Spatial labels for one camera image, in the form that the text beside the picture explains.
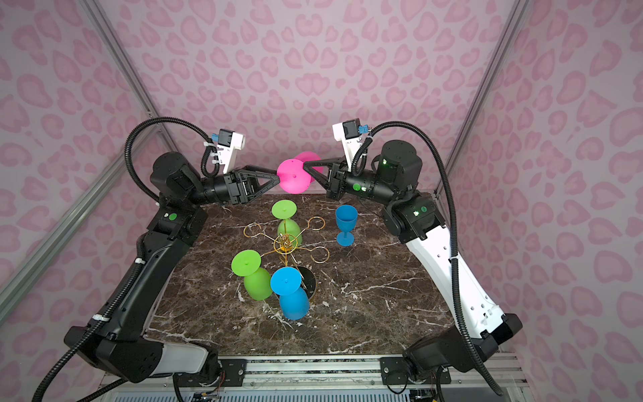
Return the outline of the magenta wine glass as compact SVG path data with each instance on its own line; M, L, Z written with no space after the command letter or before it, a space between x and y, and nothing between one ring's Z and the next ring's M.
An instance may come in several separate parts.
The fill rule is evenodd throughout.
M286 159L277 169L280 187L288 194L306 192L316 180L304 170L304 163L318 160L320 157L310 151L302 152L292 159Z

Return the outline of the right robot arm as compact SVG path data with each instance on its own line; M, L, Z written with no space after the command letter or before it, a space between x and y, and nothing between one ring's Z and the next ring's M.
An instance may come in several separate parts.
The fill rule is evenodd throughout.
M449 367L479 370L521 331L522 322L492 301L461 256L455 259L458 273L452 274L452 232L433 200L417 189L423 162L415 148L400 140L386 142L377 162L376 170L361 175L343 158L305 162L303 169L330 199L351 194L381 204L388 231L422 264L455 318L442 335L424 337L403 352L407 378L436 378Z

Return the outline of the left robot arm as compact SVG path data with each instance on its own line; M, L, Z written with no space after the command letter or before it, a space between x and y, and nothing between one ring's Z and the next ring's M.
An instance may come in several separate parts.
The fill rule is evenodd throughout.
M177 264L208 217L208 204L248 204L276 187L276 171L246 166L203 178L178 152L158 157L151 182L159 209L137 239L137 256L105 305L85 327L73 327L64 342L92 367L132 383L151 377L187 375L192 385L211 385L220 375L216 351L198 343L162 343L144 337L157 302Z

